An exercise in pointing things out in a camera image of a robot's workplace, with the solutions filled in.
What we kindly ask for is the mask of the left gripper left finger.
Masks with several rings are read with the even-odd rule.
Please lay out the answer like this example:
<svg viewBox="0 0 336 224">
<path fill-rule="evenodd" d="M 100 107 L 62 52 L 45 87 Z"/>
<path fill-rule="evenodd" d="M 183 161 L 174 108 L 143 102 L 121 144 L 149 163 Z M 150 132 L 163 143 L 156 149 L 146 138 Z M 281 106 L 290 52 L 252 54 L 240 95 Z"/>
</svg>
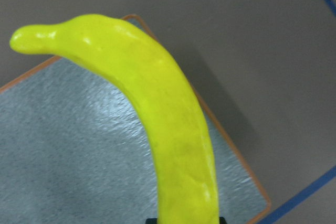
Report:
<svg viewBox="0 0 336 224">
<path fill-rule="evenodd" d="M 158 224 L 157 218 L 148 218 L 145 221 L 145 224 Z"/>
</svg>

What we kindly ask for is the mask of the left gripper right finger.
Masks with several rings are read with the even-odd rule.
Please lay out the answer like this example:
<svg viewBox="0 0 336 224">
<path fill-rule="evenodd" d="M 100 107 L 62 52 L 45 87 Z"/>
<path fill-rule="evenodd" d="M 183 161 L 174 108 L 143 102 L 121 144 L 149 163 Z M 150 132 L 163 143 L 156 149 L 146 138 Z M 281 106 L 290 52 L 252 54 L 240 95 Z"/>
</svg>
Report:
<svg viewBox="0 0 336 224">
<path fill-rule="evenodd" d="M 227 224 L 224 217 L 219 217 L 219 224 Z"/>
</svg>

